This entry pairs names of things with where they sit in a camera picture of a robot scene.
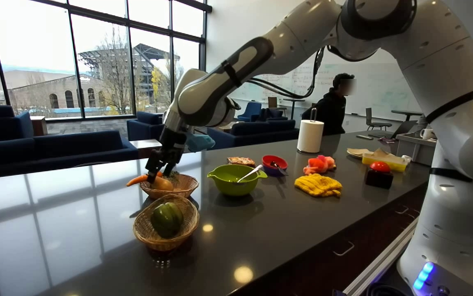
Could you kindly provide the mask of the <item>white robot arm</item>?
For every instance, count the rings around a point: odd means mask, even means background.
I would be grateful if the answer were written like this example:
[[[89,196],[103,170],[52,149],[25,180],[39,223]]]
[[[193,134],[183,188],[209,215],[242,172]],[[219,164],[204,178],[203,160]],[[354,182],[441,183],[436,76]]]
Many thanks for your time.
[[[259,75],[287,75],[321,50],[346,62],[385,52],[398,63],[408,90],[395,91],[380,75],[369,104],[395,114],[415,101],[438,137],[398,272],[416,296],[473,296],[473,39],[444,0],[305,0],[214,71],[185,75],[165,118],[163,149],[147,170],[172,173],[191,129],[231,119],[231,93]]]

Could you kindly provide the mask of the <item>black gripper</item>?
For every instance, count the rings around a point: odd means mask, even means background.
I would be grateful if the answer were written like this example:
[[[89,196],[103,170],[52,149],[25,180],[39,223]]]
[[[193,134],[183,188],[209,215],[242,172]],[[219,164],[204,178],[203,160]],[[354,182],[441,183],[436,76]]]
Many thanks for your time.
[[[150,183],[157,180],[160,170],[163,170],[163,177],[173,175],[175,167],[181,162],[185,154],[186,141],[188,137],[185,132],[175,132],[172,129],[163,131],[160,137],[162,149],[152,155],[147,164],[147,177]]]

